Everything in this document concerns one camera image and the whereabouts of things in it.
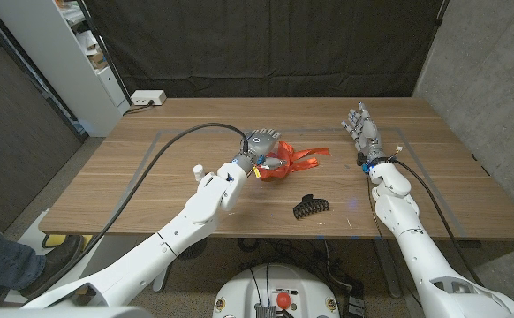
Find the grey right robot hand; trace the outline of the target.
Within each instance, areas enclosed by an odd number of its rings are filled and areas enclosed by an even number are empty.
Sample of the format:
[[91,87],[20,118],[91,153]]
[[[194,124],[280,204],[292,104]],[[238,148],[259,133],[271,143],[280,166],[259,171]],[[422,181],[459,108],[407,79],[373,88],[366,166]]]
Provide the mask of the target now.
[[341,125],[354,141],[358,151],[358,166],[374,166],[387,158],[382,149],[381,135],[363,102],[359,103],[358,110],[349,111],[348,119]]

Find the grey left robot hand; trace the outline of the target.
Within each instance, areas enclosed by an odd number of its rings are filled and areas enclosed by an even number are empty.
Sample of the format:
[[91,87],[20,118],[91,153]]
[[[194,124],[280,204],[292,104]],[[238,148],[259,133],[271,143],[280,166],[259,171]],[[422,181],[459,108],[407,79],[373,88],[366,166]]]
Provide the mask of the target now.
[[237,154],[231,162],[240,166],[247,174],[254,166],[265,170],[275,170],[284,166],[287,164],[286,160],[273,157],[270,154],[280,136],[281,133],[269,128],[251,131],[246,136],[248,142],[247,153],[245,155],[243,153]]

